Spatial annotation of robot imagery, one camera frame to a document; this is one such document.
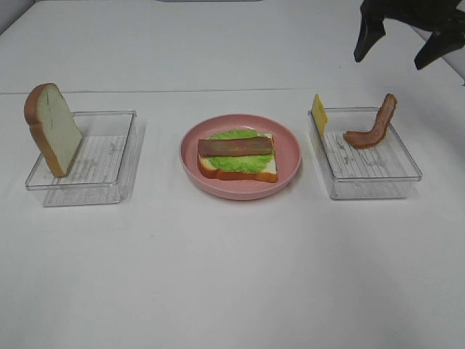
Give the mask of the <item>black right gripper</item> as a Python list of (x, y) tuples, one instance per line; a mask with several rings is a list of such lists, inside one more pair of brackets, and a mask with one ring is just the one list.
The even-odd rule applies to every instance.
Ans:
[(460, 1), (399, 0), (363, 1), (360, 32), (354, 50), (356, 62), (361, 62), (373, 45), (386, 35), (384, 18), (412, 25), (425, 39), (414, 58), (418, 70), (435, 60), (464, 48), (464, 12)]

